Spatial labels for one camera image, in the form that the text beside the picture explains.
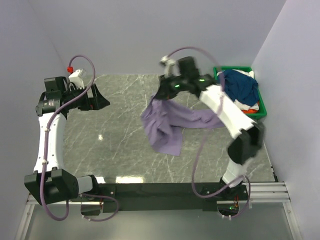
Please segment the purple t shirt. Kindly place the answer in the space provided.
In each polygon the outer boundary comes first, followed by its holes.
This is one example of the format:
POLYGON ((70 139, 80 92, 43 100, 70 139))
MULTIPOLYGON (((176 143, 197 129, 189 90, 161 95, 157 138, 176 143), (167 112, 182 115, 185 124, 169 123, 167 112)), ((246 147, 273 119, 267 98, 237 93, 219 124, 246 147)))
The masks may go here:
POLYGON ((152 95, 141 114, 144 132, 157 153, 179 156, 182 129, 215 129, 225 125, 210 109, 193 110, 174 100, 158 100, 152 95))

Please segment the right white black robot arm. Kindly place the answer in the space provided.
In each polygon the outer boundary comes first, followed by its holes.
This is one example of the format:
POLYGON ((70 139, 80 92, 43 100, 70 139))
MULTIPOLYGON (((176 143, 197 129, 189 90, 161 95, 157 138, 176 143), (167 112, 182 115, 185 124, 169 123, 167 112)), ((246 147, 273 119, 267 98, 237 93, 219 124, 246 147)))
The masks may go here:
POLYGON ((202 199, 213 198, 219 194, 226 200, 232 199, 237 194, 237 187, 247 179, 249 164, 262 148, 264 125, 245 115, 226 95, 221 82, 216 83, 209 74, 200 74, 192 56, 179 60, 164 56, 160 64, 164 66, 164 74, 159 78, 159 88, 155 98, 170 100, 180 92, 195 95, 217 115, 233 139, 227 148, 229 162, 221 178, 223 184, 219 190, 202 195, 197 192, 195 184, 192 183, 193 192, 202 199))

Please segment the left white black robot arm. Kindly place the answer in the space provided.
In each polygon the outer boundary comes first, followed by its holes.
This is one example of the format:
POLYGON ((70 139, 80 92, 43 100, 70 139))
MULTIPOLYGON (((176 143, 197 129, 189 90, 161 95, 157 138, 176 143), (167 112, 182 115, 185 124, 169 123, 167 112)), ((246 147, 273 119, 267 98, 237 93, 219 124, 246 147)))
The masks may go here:
POLYGON ((40 138, 33 173, 24 177, 24 185, 39 204, 53 204, 76 199, 82 194, 88 201, 100 195, 93 175, 75 177, 65 170, 64 131, 72 109, 97 111, 110 105, 91 80, 80 87, 64 76, 44 79, 45 91, 35 107, 40 138))

